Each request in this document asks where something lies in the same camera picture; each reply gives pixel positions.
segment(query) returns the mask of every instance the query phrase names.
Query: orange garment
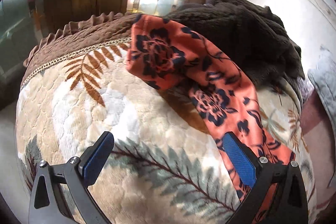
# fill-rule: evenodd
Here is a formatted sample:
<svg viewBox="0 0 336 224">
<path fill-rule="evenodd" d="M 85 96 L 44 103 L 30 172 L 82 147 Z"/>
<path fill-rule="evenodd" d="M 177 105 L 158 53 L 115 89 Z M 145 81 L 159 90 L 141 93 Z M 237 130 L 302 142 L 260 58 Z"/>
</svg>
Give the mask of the orange garment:
<svg viewBox="0 0 336 224">
<path fill-rule="evenodd" d="M 182 24 L 150 15 L 136 18 L 131 36 L 127 54 L 131 74 L 158 90 L 185 78 L 193 80 L 189 97 L 214 138 L 241 201 L 249 187 L 222 148 L 226 132 L 234 132 L 257 157 L 285 165 L 294 160 L 294 153 L 263 128 L 251 80 L 212 42 Z M 264 203 L 270 203 L 273 193 L 274 187 Z"/>
</svg>

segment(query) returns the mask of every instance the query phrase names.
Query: gold braided trim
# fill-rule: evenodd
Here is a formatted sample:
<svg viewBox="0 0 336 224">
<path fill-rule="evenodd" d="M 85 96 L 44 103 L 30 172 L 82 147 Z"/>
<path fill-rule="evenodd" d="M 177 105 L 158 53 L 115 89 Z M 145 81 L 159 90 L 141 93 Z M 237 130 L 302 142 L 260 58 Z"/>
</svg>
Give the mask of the gold braided trim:
<svg viewBox="0 0 336 224">
<path fill-rule="evenodd" d="M 20 90 L 23 89 L 23 87 L 33 78 L 35 77 L 37 74 L 43 72 L 46 69 L 51 68 L 52 66 L 55 66 L 65 60 L 70 60 L 73 59 L 79 55 L 83 55 L 83 54 L 87 54 L 88 52 L 91 52 L 93 50 L 98 50 L 100 48 L 103 47 L 108 47 L 108 46 L 112 46 L 112 45 L 119 45 L 122 43 L 130 43 L 131 42 L 131 37 L 123 37 L 123 38 L 119 38 L 119 39 L 115 39 L 115 40 L 111 40 L 111 41 L 107 41 L 107 42 L 102 42 L 99 44 L 95 44 L 86 48 L 82 48 L 79 50 L 76 50 L 74 52 L 70 52 L 68 54 L 62 55 L 60 57 L 57 57 L 53 60 L 50 60 L 44 64 L 42 64 L 41 66 L 37 67 L 36 69 L 34 69 L 28 76 L 27 78 L 24 80 L 24 82 L 21 85 Z"/>
</svg>

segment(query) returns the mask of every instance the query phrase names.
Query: silver bolt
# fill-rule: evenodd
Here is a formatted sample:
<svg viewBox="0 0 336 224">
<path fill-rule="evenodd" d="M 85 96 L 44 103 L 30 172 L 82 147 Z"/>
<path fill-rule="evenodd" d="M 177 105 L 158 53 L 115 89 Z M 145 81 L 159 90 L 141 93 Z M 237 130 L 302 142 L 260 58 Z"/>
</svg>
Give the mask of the silver bolt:
<svg viewBox="0 0 336 224">
<path fill-rule="evenodd" d="M 268 159 L 266 157 L 260 157 L 259 160 L 262 164 L 268 163 Z"/>
<path fill-rule="evenodd" d="M 76 162 L 78 162 L 78 160 L 79 160 L 78 157 L 72 157 L 72 158 L 70 159 L 70 163 L 71 163 L 71 164 L 75 164 Z"/>
<path fill-rule="evenodd" d="M 292 161 L 291 161 L 291 166 L 293 166 L 293 167 L 297 167 L 297 166 L 298 166 L 298 164 L 297 164 L 297 162 L 296 162 L 296 161 L 292 160 Z"/>
<path fill-rule="evenodd" d="M 40 167 L 45 167 L 47 165 L 47 162 L 45 160 L 40 161 Z"/>
</svg>

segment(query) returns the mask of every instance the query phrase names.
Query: beige quilted blanket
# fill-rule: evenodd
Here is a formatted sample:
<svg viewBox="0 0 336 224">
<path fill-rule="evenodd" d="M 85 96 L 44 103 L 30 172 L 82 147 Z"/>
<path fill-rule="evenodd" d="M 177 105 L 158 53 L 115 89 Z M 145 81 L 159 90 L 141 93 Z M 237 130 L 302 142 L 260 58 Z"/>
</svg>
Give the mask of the beige quilted blanket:
<svg viewBox="0 0 336 224">
<path fill-rule="evenodd" d="M 36 164 L 65 163 L 104 131 L 115 147 L 90 193 L 112 223 L 225 223 L 239 206 L 214 140 L 180 88 L 158 93 L 129 74 L 129 38 L 55 58 L 24 81 L 17 152 L 29 194 Z M 258 91 L 264 127 L 296 153 L 315 219 L 315 180 L 290 85 Z M 64 188 L 77 222 L 80 214 Z"/>
</svg>

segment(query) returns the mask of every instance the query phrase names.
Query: blue textured pad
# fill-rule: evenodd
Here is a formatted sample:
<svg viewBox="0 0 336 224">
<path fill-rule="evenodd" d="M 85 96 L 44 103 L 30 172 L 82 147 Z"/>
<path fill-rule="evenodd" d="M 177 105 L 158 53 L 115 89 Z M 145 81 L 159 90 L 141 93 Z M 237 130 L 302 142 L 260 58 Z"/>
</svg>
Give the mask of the blue textured pad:
<svg viewBox="0 0 336 224">
<path fill-rule="evenodd" d="M 223 147 L 241 181 L 252 188 L 256 182 L 254 165 L 229 134 L 225 134 L 223 137 Z"/>
<path fill-rule="evenodd" d="M 114 146 L 114 138 L 112 133 L 108 133 L 98 148 L 93 152 L 88 163 L 83 167 L 84 185 L 89 186 L 95 184 L 105 162 L 110 156 Z"/>
</svg>

